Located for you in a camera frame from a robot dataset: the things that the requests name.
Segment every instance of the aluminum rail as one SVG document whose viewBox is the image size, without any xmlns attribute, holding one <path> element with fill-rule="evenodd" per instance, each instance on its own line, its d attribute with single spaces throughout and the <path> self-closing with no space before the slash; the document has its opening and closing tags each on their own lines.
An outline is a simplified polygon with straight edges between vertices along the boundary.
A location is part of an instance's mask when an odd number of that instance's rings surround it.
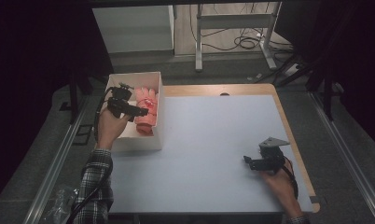
<svg viewBox="0 0 375 224">
<path fill-rule="evenodd" d="M 350 171 L 355 184 L 358 186 L 366 203 L 368 204 L 368 208 L 375 217 L 375 189 L 366 179 L 365 174 L 360 169 L 358 163 L 354 158 L 354 155 L 351 153 L 351 150 L 348 148 L 347 144 L 342 138 L 335 123 L 327 118 L 327 115 L 322 109 L 322 103 L 319 97 L 313 92 L 310 92 L 309 95 L 311 96 L 315 104 L 316 110 L 321 120 L 324 122 L 327 131 L 329 132 L 334 144 L 336 145 L 341 158 L 344 160 L 347 169 Z"/>
<path fill-rule="evenodd" d="M 57 154 L 48 169 L 48 173 L 46 174 L 37 194 L 35 195 L 34 201 L 31 204 L 30 209 L 28 210 L 25 220 L 23 221 L 24 224 L 38 223 L 40 218 L 42 217 L 42 213 L 48 202 L 50 193 L 52 192 L 59 173 L 63 168 L 63 164 L 65 162 L 66 156 L 68 155 L 69 148 L 72 145 L 79 124 L 86 112 L 86 107 L 89 101 L 88 98 L 88 96 L 83 96 L 80 100 L 79 114 L 77 115 L 75 122 L 70 125 L 64 139 L 62 140 L 62 144 L 60 145 L 59 150 L 57 151 Z"/>
</svg>

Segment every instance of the wrist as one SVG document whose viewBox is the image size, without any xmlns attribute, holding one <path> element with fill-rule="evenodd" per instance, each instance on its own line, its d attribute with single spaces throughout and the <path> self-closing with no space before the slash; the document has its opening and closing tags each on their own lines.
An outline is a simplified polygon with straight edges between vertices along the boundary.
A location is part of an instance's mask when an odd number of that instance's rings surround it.
<svg viewBox="0 0 375 224">
<path fill-rule="evenodd" d="M 112 148 L 113 141 L 105 141 L 105 140 L 99 140 L 97 143 L 98 148 L 108 148 L 109 150 Z"/>
<path fill-rule="evenodd" d="M 281 200 L 281 205 L 283 206 L 288 218 L 302 217 L 303 212 L 301 211 L 300 204 L 295 198 L 288 200 Z"/>
</svg>

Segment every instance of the metal bar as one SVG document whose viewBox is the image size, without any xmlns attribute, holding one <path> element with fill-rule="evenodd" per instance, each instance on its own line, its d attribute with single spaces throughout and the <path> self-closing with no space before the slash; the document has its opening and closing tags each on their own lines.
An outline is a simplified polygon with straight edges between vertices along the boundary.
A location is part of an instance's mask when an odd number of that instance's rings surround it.
<svg viewBox="0 0 375 224">
<path fill-rule="evenodd" d="M 202 71 L 201 52 L 201 5 L 197 5 L 196 72 Z"/>
<path fill-rule="evenodd" d="M 271 18 L 271 14 L 205 15 L 201 29 L 267 28 Z"/>
<path fill-rule="evenodd" d="M 260 41 L 259 45 L 260 45 L 260 48 L 262 49 L 264 58 L 266 59 L 267 65 L 269 66 L 270 70 L 276 70 L 277 65 L 275 64 L 275 61 L 271 56 L 269 46 L 265 47 L 263 41 Z"/>
<path fill-rule="evenodd" d="M 260 41 L 260 48 L 266 58 L 267 64 L 269 65 L 270 70 L 277 69 L 277 65 L 275 64 L 274 59 L 272 58 L 269 50 L 270 39 L 272 35 L 272 31 L 274 30 L 275 22 L 277 21 L 278 11 L 280 9 L 280 2 L 276 2 L 274 5 L 274 9 L 270 16 L 269 25 L 267 26 L 267 33 L 264 37 L 264 41 Z"/>
<path fill-rule="evenodd" d="M 281 5 L 280 2 L 275 3 L 274 9 L 272 10 L 272 13 L 270 16 L 269 25 L 267 26 L 268 27 L 267 33 L 266 33 L 266 36 L 264 38 L 264 43 L 263 43 L 263 46 L 266 49 L 269 47 L 272 31 L 274 30 L 275 22 L 277 21 L 277 17 L 278 17 L 278 11 L 280 10 L 280 5 Z"/>
<path fill-rule="evenodd" d="M 59 176 L 61 169 L 63 168 L 63 163 L 66 156 L 68 155 L 69 148 L 74 140 L 77 128 L 86 112 L 86 107 L 88 104 L 88 96 L 83 96 L 80 102 L 79 114 L 77 115 L 75 123 L 71 124 L 62 144 L 57 151 L 57 154 L 51 163 L 48 172 L 35 195 L 34 201 L 28 210 L 27 216 L 23 221 L 24 224 L 36 224 L 39 222 L 43 210 L 45 209 L 46 203 L 48 202 L 51 191 L 53 190 L 54 184 Z"/>
<path fill-rule="evenodd" d="M 279 83 L 276 84 L 276 87 L 283 87 L 286 84 L 298 79 L 299 77 L 302 77 L 304 75 L 307 75 L 310 71 L 312 71 L 314 68 L 318 65 L 318 60 L 307 64 L 305 67 L 299 69 L 295 74 L 293 74 L 290 77 L 286 77 L 285 79 L 281 80 Z"/>
<path fill-rule="evenodd" d="M 366 203 L 368 204 L 368 208 L 375 217 L 375 189 L 366 179 L 358 163 L 356 162 L 354 155 L 351 153 L 351 150 L 348 148 L 347 144 L 342 138 L 335 123 L 332 120 L 330 120 L 325 114 L 325 112 L 322 110 L 322 104 L 319 97 L 312 92 L 310 92 L 309 94 L 312 100 L 314 101 L 316 110 L 321 120 L 324 122 L 326 129 L 329 132 L 329 135 L 331 136 L 334 144 L 336 145 L 336 148 L 338 149 L 341 158 L 344 160 L 344 163 L 350 171 L 350 174 L 353 177 L 355 184 L 358 186 Z"/>
</svg>

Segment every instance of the white cabinet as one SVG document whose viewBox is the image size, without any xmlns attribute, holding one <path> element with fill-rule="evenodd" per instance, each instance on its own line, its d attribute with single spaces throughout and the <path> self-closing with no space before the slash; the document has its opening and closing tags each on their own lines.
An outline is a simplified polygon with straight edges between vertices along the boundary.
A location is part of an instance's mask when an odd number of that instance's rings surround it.
<svg viewBox="0 0 375 224">
<path fill-rule="evenodd" d="M 108 53 L 174 48 L 172 6 L 94 8 Z"/>
</svg>

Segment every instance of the dark background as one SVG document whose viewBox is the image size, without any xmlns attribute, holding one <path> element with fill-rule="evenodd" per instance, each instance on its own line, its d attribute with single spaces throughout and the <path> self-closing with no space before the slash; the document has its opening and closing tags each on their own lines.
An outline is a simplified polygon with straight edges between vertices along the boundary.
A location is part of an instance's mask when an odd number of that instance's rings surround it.
<svg viewBox="0 0 375 224">
<path fill-rule="evenodd" d="M 283 2 L 275 32 L 311 63 L 321 55 L 352 2 Z M 354 15 L 331 50 L 329 63 L 321 66 L 330 67 L 334 81 L 344 89 L 341 102 L 375 141 L 375 1 L 355 2 Z"/>
<path fill-rule="evenodd" d="M 0 3 L 0 192 L 35 140 L 52 94 L 113 72 L 90 7 Z"/>
</svg>

